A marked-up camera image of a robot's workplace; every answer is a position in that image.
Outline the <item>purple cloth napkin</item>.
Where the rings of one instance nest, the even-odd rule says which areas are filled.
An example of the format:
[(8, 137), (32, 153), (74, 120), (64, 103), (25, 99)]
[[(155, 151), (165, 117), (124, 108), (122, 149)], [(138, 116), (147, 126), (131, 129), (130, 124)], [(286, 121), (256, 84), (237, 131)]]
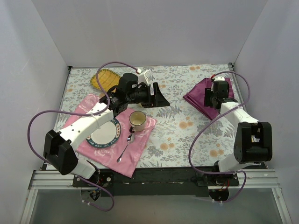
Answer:
[[(229, 83), (229, 97), (235, 98), (230, 79), (225, 78), (225, 80)], [(184, 95), (183, 98), (193, 107), (195, 107), (198, 111), (204, 114), (208, 119), (213, 120), (218, 116), (220, 110), (204, 106), (205, 88), (211, 87), (211, 78), (204, 78), (202, 81), (196, 84), (191, 91), (186, 93), (186, 95)]]

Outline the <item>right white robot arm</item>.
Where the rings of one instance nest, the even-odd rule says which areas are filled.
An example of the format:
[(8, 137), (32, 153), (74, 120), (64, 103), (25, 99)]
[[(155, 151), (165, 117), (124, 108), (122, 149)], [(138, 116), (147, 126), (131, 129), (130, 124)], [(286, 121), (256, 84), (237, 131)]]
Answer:
[(219, 169), (211, 174), (212, 182), (219, 186), (227, 182), (227, 172), (270, 161), (273, 154), (271, 124), (250, 116), (229, 93), (223, 77), (213, 78), (212, 86), (205, 88), (204, 105), (217, 110), (236, 130), (233, 153), (218, 161)]

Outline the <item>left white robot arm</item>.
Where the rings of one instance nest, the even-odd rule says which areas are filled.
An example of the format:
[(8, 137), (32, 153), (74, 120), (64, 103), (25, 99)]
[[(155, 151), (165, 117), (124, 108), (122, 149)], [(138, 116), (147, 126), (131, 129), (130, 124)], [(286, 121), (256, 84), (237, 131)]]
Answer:
[(46, 133), (44, 158), (60, 174), (79, 175), (88, 186), (96, 186), (100, 178), (95, 166), (78, 158), (75, 151), (88, 136), (125, 111), (129, 104), (141, 104), (144, 108), (170, 106), (157, 82), (147, 84), (140, 82), (137, 75), (125, 73), (118, 84), (77, 121), (58, 132), (50, 130)]

